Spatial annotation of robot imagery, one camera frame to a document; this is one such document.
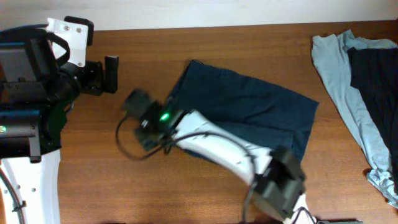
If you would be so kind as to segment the navy blue shorts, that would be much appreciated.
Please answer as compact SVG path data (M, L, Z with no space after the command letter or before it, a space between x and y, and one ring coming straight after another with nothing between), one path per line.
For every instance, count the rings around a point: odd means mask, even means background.
M167 99L248 142L290 149L299 161L318 107L317 101L282 86L197 60L190 61Z

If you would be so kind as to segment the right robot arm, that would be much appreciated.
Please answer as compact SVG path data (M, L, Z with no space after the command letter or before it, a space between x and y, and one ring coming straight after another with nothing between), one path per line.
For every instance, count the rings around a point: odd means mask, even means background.
M123 121L139 122L134 134L146 150L135 156L117 140L119 150L129 159L143 161L157 152L169 154L175 147L192 152L228 169L248 185L243 223L251 203L280 223L317 223L307 205L306 176L292 151L245 141L197 110L179 110L171 102L163 105L140 89L131 92L122 109Z

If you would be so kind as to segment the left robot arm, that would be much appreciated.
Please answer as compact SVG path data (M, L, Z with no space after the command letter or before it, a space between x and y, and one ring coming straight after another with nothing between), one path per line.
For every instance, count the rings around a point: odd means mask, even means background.
M8 223L59 223L61 132L81 94L118 89L117 56L87 61L86 19L1 32L1 195Z

